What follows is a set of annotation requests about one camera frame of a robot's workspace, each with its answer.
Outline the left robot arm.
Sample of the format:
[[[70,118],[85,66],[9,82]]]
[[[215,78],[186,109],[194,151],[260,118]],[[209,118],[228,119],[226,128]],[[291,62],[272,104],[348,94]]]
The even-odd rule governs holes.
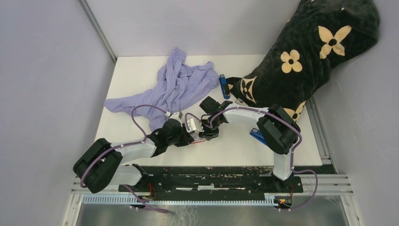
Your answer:
[[[187,146],[194,138],[186,126],[169,119],[162,128],[146,136],[124,144],[112,144],[105,138],[96,140],[77,160],[73,172],[83,186],[98,193],[109,185],[131,185],[136,191],[147,188],[148,178],[138,166],[128,163],[141,158],[151,158],[164,153],[170,146]]]

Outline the beige and black stapler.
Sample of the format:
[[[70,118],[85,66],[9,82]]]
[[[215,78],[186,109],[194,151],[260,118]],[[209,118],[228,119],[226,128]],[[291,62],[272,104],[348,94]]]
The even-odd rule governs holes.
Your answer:
[[[246,104],[245,102],[243,102],[243,101],[242,101],[241,99],[239,99],[239,98],[235,100],[235,103],[238,104],[238,105],[242,105],[242,106],[244,106],[244,105]]]

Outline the blue stapler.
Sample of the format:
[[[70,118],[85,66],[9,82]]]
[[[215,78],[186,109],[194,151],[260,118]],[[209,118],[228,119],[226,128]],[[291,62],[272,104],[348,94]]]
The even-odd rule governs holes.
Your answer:
[[[224,99],[230,99],[230,89],[227,80],[223,74],[219,75],[219,83],[222,90],[222,95]]]
[[[263,143],[264,145],[267,145],[263,135],[258,129],[252,128],[249,134],[259,142]]]

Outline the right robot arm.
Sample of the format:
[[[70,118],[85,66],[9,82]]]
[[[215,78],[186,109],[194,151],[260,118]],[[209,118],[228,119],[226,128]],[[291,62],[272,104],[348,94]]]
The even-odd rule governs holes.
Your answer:
[[[280,105],[269,108],[242,106],[232,101],[221,104],[211,97],[200,103],[200,108],[209,115],[203,125],[210,130],[217,129],[223,123],[241,123],[257,129],[263,140],[273,151],[274,168],[272,187],[277,192],[286,191],[290,177],[294,173],[294,150],[302,142],[301,130],[297,123]]]

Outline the red white staple box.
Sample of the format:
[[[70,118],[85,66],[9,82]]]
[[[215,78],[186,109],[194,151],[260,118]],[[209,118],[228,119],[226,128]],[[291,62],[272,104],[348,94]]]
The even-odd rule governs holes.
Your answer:
[[[197,143],[202,143],[202,142],[205,142],[205,141],[206,141],[206,139],[195,140],[195,141],[193,141],[193,142],[191,143],[191,145],[197,144]]]

